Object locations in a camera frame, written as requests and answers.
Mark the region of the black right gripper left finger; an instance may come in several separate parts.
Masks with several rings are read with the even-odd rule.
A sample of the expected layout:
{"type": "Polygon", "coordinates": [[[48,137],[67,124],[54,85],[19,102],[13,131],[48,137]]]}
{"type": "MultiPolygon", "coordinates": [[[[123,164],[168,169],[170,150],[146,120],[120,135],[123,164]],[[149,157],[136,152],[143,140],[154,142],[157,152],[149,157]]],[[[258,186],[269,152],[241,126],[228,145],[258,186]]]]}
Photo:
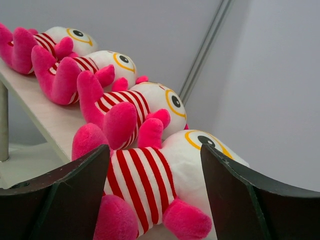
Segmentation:
{"type": "Polygon", "coordinates": [[[38,177],[0,190],[2,240],[93,239],[110,149],[106,144],[38,177]]]}

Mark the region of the pink panda plush face-down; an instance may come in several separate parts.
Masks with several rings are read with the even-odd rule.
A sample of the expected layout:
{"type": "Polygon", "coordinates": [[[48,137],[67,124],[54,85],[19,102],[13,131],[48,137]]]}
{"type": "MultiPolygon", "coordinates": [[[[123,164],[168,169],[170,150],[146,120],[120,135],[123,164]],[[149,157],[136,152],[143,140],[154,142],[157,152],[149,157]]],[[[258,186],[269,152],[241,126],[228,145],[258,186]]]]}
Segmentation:
{"type": "Polygon", "coordinates": [[[180,240],[216,238],[201,147],[245,161],[207,132],[181,130],[162,140],[163,130],[160,119],[149,118],[137,147],[110,148],[94,239],[135,240],[160,224],[180,240]]]}

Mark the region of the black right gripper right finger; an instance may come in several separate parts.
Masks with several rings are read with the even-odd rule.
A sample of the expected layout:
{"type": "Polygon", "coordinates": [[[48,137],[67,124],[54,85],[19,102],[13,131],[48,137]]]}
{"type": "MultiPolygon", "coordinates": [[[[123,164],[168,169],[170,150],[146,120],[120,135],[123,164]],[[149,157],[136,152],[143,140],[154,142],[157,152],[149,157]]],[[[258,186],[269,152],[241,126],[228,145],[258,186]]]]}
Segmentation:
{"type": "Polygon", "coordinates": [[[265,176],[209,144],[200,150],[219,240],[318,240],[320,194],[265,176]]]}

